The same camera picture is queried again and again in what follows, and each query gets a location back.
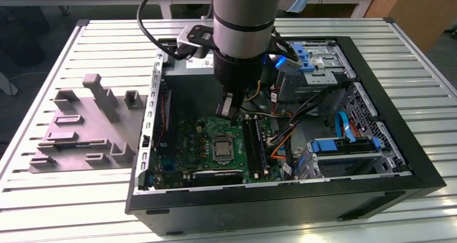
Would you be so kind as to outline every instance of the blue drive bracket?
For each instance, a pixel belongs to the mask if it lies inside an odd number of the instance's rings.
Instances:
[[[312,64],[310,60],[309,60],[309,53],[308,51],[304,49],[301,44],[297,43],[292,43],[290,44],[292,48],[294,49],[294,52],[298,55],[298,58],[302,62],[302,66],[298,69],[300,72],[313,72],[314,71],[314,65]]]

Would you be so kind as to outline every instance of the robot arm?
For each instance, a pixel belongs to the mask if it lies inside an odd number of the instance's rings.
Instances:
[[[204,58],[213,50],[214,76],[224,86],[224,100],[216,114],[232,121],[237,119],[245,90],[261,77],[265,55],[281,55],[300,62],[293,48],[273,34],[278,3],[280,0],[213,0],[213,28],[203,25],[187,28],[177,38],[177,51],[169,53],[177,59],[193,55]],[[149,37],[140,20],[143,7],[137,22]],[[163,48],[152,36],[149,39]]]

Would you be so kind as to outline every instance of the black connector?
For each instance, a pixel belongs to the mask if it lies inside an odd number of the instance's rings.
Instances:
[[[148,135],[143,135],[141,147],[143,147],[143,148],[149,147],[149,142],[151,142],[151,137],[149,137]]]

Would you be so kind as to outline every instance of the orange wire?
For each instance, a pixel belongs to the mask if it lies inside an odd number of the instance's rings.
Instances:
[[[276,103],[272,104],[272,115],[280,116],[281,113],[277,113],[277,112],[274,111],[274,108],[276,108]],[[285,115],[286,115],[288,117],[292,117],[292,113],[290,113],[290,112],[286,112]]]
[[[276,152],[277,152],[277,150],[280,149],[280,147],[284,145],[284,143],[285,143],[285,141],[288,140],[288,138],[290,137],[292,132],[284,137],[281,143],[278,144],[278,146],[277,146],[276,149],[273,150],[273,153],[272,153],[272,158],[273,158],[273,159],[278,157],[278,156],[276,156]]]
[[[284,156],[272,156],[272,159],[285,159]]]
[[[354,125],[354,123],[352,121],[349,122],[349,125],[350,125],[352,130],[354,131],[356,136],[360,137],[361,136],[360,131],[358,131],[357,126]]]

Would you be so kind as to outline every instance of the aluminum extrusion table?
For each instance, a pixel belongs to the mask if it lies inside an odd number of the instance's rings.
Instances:
[[[148,20],[157,37],[177,37],[199,20]],[[366,220],[191,234],[187,242],[413,242],[457,238],[457,91],[396,24],[382,19],[280,19],[288,36],[350,36],[448,186]],[[155,45],[136,21],[76,26],[0,161],[0,242],[151,242],[159,238],[124,214],[129,169],[31,174],[28,161],[47,131],[57,89],[83,88],[99,73],[116,95],[147,93]]]

